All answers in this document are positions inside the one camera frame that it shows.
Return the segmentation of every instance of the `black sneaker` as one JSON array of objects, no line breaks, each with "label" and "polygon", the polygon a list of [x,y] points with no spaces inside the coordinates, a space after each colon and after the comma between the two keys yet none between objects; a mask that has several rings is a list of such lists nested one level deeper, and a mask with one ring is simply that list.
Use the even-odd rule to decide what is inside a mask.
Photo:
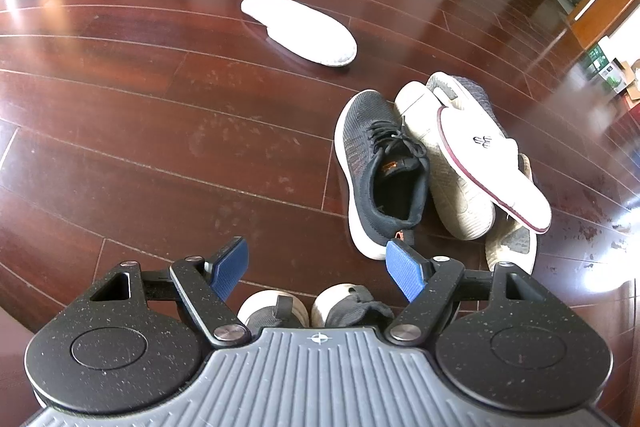
[{"label": "black sneaker", "polygon": [[249,297],[238,319],[255,337],[262,328],[307,328],[309,314],[296,296],[278,290],[264,290]]},{"label": "black sneaker", "polygon": [[367,89],[347,103],[335,126],[335,153],[349,183],[356,248],[380,261],[396,233],[411,242],[427,199],[429,161],[379,92]]},{"label": "black sneaker", "polygon": [[369,290],[354,284],[337,284],[324,290],[311,308],[313,328],[377,326],[381,331],[394,319],[386,304],[375,301]]}]

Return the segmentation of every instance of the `slipper logo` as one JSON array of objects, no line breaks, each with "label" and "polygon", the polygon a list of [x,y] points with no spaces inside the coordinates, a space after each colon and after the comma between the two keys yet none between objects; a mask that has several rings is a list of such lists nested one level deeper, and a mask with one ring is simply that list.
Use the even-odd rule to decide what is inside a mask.
[{"label": "slipper logo", "polygon": [[481,145],[485,149],[489,149],[489,145],[491,143],[491,137],[490,136],[482,136],[482,137],[474,136],[474,142],[476,142],[478,145]]}]

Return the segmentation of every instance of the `white wall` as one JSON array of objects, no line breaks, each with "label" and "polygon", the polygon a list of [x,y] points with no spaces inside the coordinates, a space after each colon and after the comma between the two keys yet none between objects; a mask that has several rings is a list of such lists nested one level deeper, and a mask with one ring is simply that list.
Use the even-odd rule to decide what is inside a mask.
[{"label": "white wall", "polygon": [[632,65],[640,58],[640,7],[613,32],[609,40],[619,60],[626,60]]}]

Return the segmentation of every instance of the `screw head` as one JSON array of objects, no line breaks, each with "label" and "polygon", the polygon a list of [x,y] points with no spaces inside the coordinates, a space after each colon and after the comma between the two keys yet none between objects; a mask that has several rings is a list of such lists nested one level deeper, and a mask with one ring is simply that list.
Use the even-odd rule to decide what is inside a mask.
[{"label": "screw head", "polygon": [[391,328],[389,334],[396,340],[402,342],[411,342],[420,337],[420,328],[413,324],[398,324]]},{"label": "screw head", "polygon": [[213,336],[219,341],[233,342],[239,341],[244,337],[245,332],[246,329],[244,329],[244,326],[241,326],[240,324],[226,324],[224,326],[217,327],[213,331]]}]

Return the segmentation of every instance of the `blue pad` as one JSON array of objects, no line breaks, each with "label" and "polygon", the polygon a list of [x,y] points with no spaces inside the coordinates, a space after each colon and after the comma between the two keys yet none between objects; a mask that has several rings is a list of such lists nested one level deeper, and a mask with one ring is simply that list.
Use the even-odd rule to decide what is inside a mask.
[{"label": "blue pad", "polygon": [[212,272],[210,288],[226,301],[249,267],[249,247],[244,239],[223,248]]},{"label": "blue pad", "polygon": [[422,263],[426,263],[413,248],[394,239],[386,244],[386,271],[396,282],[409,302],[427,286],[422,272]]}]

